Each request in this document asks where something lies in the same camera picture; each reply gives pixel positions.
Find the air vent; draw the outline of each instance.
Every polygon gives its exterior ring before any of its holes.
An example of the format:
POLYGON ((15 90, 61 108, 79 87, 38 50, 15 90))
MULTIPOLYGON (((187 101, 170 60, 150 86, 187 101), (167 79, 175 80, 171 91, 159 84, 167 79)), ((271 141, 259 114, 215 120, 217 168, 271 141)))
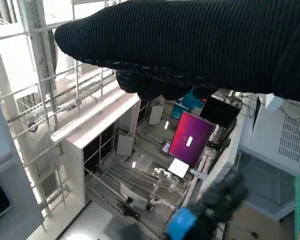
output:
POLYGON ((300 164, 300 121, 284 117, 278 153, 300 164))

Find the gloved hand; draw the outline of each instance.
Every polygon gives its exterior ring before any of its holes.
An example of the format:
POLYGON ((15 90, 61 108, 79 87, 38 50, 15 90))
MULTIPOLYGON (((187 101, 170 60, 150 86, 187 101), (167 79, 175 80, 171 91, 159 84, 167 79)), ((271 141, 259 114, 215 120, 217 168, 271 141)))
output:
POLYGON ((54 38, 76 60, 119 70, 120 86, 146 99, 195 87, 300 101, 300 0, 131 0, 54 38))
POLYGON ((212 240, 218 223, 227 223, 247 197, 243 177, 230 170, 218 183, 212 184, 198 202, 179 209, 165 229, 169 240, 212 240))

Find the floor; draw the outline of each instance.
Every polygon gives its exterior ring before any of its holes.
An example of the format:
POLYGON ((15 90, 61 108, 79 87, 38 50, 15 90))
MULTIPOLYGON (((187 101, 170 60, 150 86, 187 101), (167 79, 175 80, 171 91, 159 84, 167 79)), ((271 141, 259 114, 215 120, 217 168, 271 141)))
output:
POLYGON ((119 240, 122 223, 92 202, 60 240, 119 240))
POLYGON ((225 240, 253 240, 255 239, 244 229, 256 232, 258 240, 293 240, 294 213, 275 222, 268 217, 243 205, 233 216, 235 225, 227 225, 225 240))

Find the metal railing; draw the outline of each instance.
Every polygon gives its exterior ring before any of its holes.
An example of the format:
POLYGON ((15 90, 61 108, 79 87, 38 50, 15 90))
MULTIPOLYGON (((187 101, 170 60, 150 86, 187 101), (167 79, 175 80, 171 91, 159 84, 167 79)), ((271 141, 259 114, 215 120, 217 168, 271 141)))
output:
MULTIPOLYGON (((75 4, 74 4, 74 0, 71 1, 71 5, 72 5, 72 21, 74 21, 76 19, 75 18, 75 4)), ((107 0, 104 0, 104 6, 105 7, 107 6, 107 0)), ((2 19, 0 19, 0 22, 2 24, 9 24, 8 22, 5 22, 2 19)), ((36 29, 32 29, 32 30, 26 30, 26 31, 23 31, 23 32, 19 32, 19 33, 14 33, 14 34, 0 36, 0 40, 10 39, 10 38, 14 38, 14 37, 17 37, 17 36, 31 37, 33 34, 46 33, 47 31, 56 29, 57 27, 65 24, 65 23, 68 23, 68 22, 71 22, 71 21, 63 21, 63 22, 59 22, 59 23, 55 23, 55 24, 50 24, 50 25, 47 25, 45 27, 40 27, 40 28, 36 28, 36 29)), ((113 81, 116 80, 115 77, 112 75, 112 76, 108 77, 107 81, 104 81, 105 80, 104 79, 104 69, 101 68, 100 72, 98 72, 95 76, 90 77, 90 78, 88 78, 88 79, 86 79, 86 80, 84 80, 82 82, 79 82, 79 67, 83 66, 84 64, 85 63, 80 63, 79 64, 78 61, 74 60, 74 66, 73 67, 65 69, 65 70, 63 70, 61 72, 58 72, 56 74, 49 75, 48 77, 45 77, 43 79, 40 79, 40 77, 39 77, 37 83, 34 83, 32 85, 29 85, 29 86, 24 87, 22 89, 19 89, 17 91, 9 92, 8 94, 0 96, 0 101, 3 101, 3 100, 6 100, 7 98, 14 97, 16 94, 21 93, 21 92, 23 92, 25 90, 28 90, 28 89, 30 89, 32 87, 37 87, 38 88, 38 92, 39 92, 39 95, 40 95, 41 102, 39 104, 35 105, 35 106, 32 106, 31 108, 27 109, 26 111, 19 113, 17 116, 14 116, 14 117, 8 119, 6 122, 7 122, 7 124, 11 124, 14 121, 19 120, 20 118, 22 118, 22 117, 30 114, 32 111, 37 111, 37 109, 39 109, 39 108, 40 108, 40 112, 43 112, 43 119, 41 119, 38 122, 36 122, 35 124, 31 125, 31 127, 28 127, 26 129, 22 130, 21 132, 16 132, 15 135, 12 136, 12 138, 14 140, 18 140, 19 137, 24 136, 31 129, 33 129, 34 127, 36 127, 36 126, 38 126, 40 124, 43 124, 43 123, 47 124, 47 131, 48 131, 49 136, 51 136, 51 134, 56 129, 52 128, 52 126, 50 125, 50 118, 57 117, 57 115, 60 112, 65 111, 65 110, 67 110, 70 107, 76 107, 77 111, 80 114, 80 110, 81 110, 80 109, 80 102, 82 100, 84 100, 85 98, 89 97, 90 95, 92 95, 96 91, 100 91, 101 92, 101 96, 102 96, 103 95, 103 87, 106 86, 107 84, 110 84, 110 83, 112 83, 113 81), (49 99, 45 99, 45 96, 43 94, 42 84, 45 83, 45 82, 47 82, 47 81, 53 80, 57 76, 63 75, 65 73, 68 73, 68 72, 73 71, 73 70, 75 71, 75 86, 70 87, 69 89, 67 89, 67 90, 65 90, 65 91, 63 91, 61 93, 58 93, 56 95, 51 95, 49 99), (80 86, 81 85, 87 83, 88 81, 91 81, 93 78, 95 78, 97 76, 100 76, 100 81, 98 81, 96 84, 94 84, 89 89, 85 89, 83 91, 80 91, 80 86), (48 114, 48 110, 47 110, 48 106, 47 105, 48 104, 53 104, 54 101, 57 98, 59 98, 60 96, 66 94, 66 93, 69 93, 72 90, 75 90, 75 97, 72 100, 70 100, 69 102, 67 102, 65 105, 63 105, 60 109, 53 111, 53 114, 48 114)), ((52 151, 53 154, 54 154, 54 159, 53 159, 54 165, 53 165, 53 167, 50 169, 50 171, 48 171, 46 174, 44 174, 43 177, 40 177, 39 180, 36 181, 34 183, 34 185, 32 186, 32 189, 37 188, 38 186, 41 186, 43 184, 43 182, 51 174, 53 174, 54 172, 56 172, 57 178, 58 178, 58 185, 57 185, 56 189, 60 189, 61 198, 62 199, 52 209, 49 209, 48 205, 45 206, 45 208, 48 208, 49 211, 48 211, 47 215, 43 218, 43 222, 41 223, 41 225, 42 225, 42 227, 43 227, 44 230, 46 230, 45 227, 44 227, 44 220, 61 203, 63 203, 64 208, 66 208, 66 201, 65 201, 65 199, 69 195, 69 193, 66 194, 66 195, 64 194, 64 190, 65 189, 64 189, 63 185, 65 184, 65 182, 67 181, 67 179, 62 180, 62 178, 61 178, 60 164, 62 164, 62 162, 61 162, 61 156, 59 154, 59 151, 58 151, 57 147, 58 147, 58 143, 56 144, 56 143, 53 143, 52 141, 50 141, 50 146, 48 148, 46 148, 45 150, 43 150, 42 152, 40 152, 37 156, 33 157, 28 162, 24 162, 23 163, 23 167, 24 168, 29 168, 32 164, 34 164, 38 159, 40 159, 43 155, 45 155, 49 151, 52 151)))

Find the computer monitor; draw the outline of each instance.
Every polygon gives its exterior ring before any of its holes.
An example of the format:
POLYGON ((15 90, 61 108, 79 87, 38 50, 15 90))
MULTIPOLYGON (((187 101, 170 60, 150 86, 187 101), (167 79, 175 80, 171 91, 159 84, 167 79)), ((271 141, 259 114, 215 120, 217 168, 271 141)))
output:
POLYGON ((183 112, 169 148, 169 154, 194 168, 215 126, 183 112))
POLYGON ((203 105, 200 117, 223 128, 228 128, 239 113, 240 108, 210 97, 203 105))

